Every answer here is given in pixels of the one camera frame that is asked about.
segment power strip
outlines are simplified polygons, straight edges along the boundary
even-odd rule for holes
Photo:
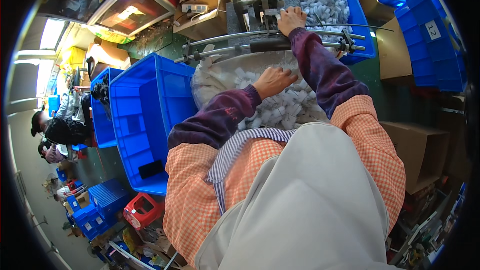
[[[181,5],[181,11],[186,13],[188,10],[191,10],[192,13],[202,13],[208,12],[208,5],[207,4],[191,4],[191,3],[184,3]]]

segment striped apron strap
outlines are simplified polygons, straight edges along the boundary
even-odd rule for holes
[[[205,182],[213,184],[216,199],[220,208],[220,215],[225,213],[225,184],[224,179],[233,166],[249,139],[268,138],[274,141],[288,142],[296,129],[281,130],[276,128],[254,128],[241,131],[231,137],[218,151],[212,167],[207,173]]]

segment worker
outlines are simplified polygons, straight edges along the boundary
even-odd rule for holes
[[[269,67],[168,136],[163,228],[198,270],[390,267],[385,240],[403,204],[403,163],[368,87],[305,22],[300,7],[289,7],[278,28],[330,123],[236,133],[262,100],[298,79]]]
[[[54,117],[49,117],[45,111],[35,112],[32,116],[32,136],[44,133],[49,141],[63,145],[91,142],[90,94],[82,90],[75,87],[71,94],[64,94]]]
[[[58,144],[51,144],[48,141],[41,142],[38,145],[38,153],[42,159],[45,159],[49,164],[60,163],[67,159],[66,155],[63,155],[61,149],[57,149]]]
[[[57,190],[57,194],[53,195],[53,199],[55,201],[66,201],[67,200],[67,193],[70,192],[70,188],[66,185],[64,187],[61,187],[60,189]]]

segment number 12 label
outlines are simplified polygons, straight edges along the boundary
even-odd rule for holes
[[[438,30],[435,20],[425,23],[430,39],[435,40],[441,37],[440,31]]]

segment white apron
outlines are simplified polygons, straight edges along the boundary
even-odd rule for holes
[[[393,267],[386,264],[387,230],[384,201],[351,138],[336,126],[307,123],[263,163],[245,200],[218,220],[195,267],[384,269]]]

